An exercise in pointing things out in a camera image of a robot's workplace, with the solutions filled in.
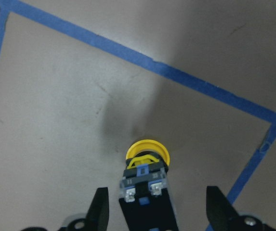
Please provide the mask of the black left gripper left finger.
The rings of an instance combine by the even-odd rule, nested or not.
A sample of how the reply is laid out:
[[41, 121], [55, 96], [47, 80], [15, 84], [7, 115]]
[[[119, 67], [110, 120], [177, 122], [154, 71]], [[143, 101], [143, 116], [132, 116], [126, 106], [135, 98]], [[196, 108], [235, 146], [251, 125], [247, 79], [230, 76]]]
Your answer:
[[98, 188], [86, 215], [87, 231], [106, 231], [109, 221], [108, 188]]

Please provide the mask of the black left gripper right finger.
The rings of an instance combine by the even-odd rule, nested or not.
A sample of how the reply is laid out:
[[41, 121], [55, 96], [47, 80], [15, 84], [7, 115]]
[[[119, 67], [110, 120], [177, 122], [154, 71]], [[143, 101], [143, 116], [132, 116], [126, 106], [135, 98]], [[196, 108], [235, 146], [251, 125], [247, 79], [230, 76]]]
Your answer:
[[217, 186], [206, 190], [206, 214], [214, 231], [241, 231], [240, 216]]

